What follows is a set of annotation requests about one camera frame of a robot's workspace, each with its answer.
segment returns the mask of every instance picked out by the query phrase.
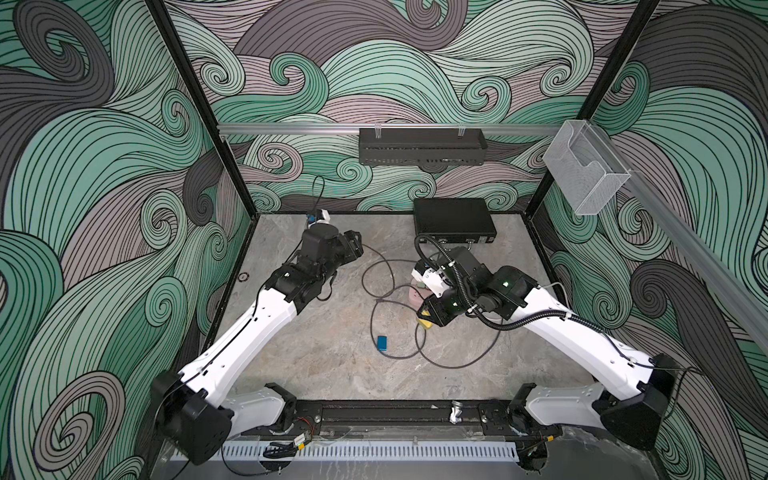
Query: marble-patterned floor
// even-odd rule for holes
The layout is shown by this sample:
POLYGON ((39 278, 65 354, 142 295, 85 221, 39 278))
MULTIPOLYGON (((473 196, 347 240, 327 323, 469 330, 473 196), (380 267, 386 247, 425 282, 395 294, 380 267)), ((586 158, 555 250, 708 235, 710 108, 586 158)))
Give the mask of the marble-patterned floor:
MULTIPOLYGON (((250 306, 261 283, 293 250, 305 220, 303 215, 259 219, 241 269, 250 278, 235 284, 218 335, 250 306)), ((522 219, 505 214, 494 215, 493 220, 496 241, 475 245, 475 256, 491 271, 512 265, 542 284, 549 283, 522 219)), ((359 231, 363 243, 389 259, 418 258, 411 215, 342 215, 332 217, 331 223, 342 232, 359 231)), ((592 382, 586 370, 526 329, 502 332, 486 357, 460 370, 440 369, 421 356, 406 360, 381 356, 369 333, 374 299, 360 287, 362 272, 377 260, 367 250, 362 258, 342 266, 332 299, 312 302, 283 327, 246 368, 232 394, 276 382, 300 399, 490 399, 511 398, 524 382, 546 386, 592 382)), ((398 284, 409 282, 412 264, 397 262, 393 269, 398 284)), ((374 267, 366 285, 377 293, 387 291, 392 284, 386 266, 374 267)), ((392 299, 407 303, 407 290, 401 289, 392 299)), ((415 322, 411 310, 382 304, 373 332, 388 337, 388 354, 405 355, 415 351, 415 322)), ((479 320, 462 316, 446 327, 433 326, 424 352, 443 365, 461 365, 485 350, 494 336, 495 331, 479 320)))

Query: red wire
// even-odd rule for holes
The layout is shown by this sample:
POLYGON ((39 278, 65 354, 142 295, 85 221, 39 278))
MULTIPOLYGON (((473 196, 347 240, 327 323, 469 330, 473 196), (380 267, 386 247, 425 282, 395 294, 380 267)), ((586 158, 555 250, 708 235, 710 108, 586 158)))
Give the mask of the red wire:
POLYGON ((315 426, 312 425, 309 420, 304 417, 299 417, 299 420, 303 420, 310 427, 310 435, 315 434, 315 426))

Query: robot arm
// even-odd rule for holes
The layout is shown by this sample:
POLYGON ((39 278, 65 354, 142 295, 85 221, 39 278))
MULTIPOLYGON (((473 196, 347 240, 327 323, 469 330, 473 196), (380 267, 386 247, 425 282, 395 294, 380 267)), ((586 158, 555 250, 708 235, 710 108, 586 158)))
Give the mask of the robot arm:
POLYGON ((272 272, 253 305, 208 350, 179 373, 152 382, 157 429, 194 463, 208 460, 231 435, 256 426, 281 425, 295 397, 275 384, 227 398, 237 377, 270 339, 314 300, 336 270, 362 256, 360 233, 344 234, 327 214, 302 234, 301 250, 272 272))
POLYGON ((491 274, 464 247, 445 252, 438 263, 419 262, 412 272, 432 291, 419 308, 419 318, 444 326, 465 312, 495 312, 506 322, 498 329, 520 326, 537 333, 597 380, 566 389, 526 384, 513 407, 539 425, 606 429, 635 448, 653 448, 675 380, 665 369, 678 368, 672 359, 651 357, 589 327, 538 282, 512 266, 491 274), (458 292, 460 282, 472 292, 471 305, 458 292))

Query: black box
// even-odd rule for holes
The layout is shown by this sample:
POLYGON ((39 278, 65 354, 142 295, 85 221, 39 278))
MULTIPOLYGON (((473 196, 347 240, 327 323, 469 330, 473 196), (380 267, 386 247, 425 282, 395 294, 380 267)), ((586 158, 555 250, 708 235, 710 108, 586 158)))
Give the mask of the black box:
POLYGON ((426 233, 441 243, 491 243, 496 238, 482 198, 417 198, 413 220, 417 235, 426 233))
POLYGON ((482 165, 488 142, 479 128, 459 137, 454 128, 361 128, 358 158, 363 165, 482 165))

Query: enclosure wall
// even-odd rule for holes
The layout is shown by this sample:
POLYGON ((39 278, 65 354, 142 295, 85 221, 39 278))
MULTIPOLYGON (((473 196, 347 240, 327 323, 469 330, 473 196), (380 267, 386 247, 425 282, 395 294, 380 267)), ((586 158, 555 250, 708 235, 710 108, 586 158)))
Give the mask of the enclosure wall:
POLYGON ((135 478, 250 218, 143 0, 0 5, 0 472, 135 478))
MULTIPOLYGON (((684 3, 657 11, 593 122, 768 310, 768 5, 684 3)), ((577 312, 707 374, 662 427, 670 475, 764 478, 766 355, 635 193, 575 217, 554 186, 534 224, 577 312)))
POLYGON ((357 169, 356 137, 289 136, 290 123, 559 125, 576 117, 606 45, 635 7, 609 3, 167 4, 217 120, 286 124, 283 135, 230 138, 262 211, 311 206, 327 180, 321 204, 331 210, 407 211, 414 197, 484 197, 492 210, 522 212, 544 174, 548 139, 490 137, 486 166, 471 173, 357 169))

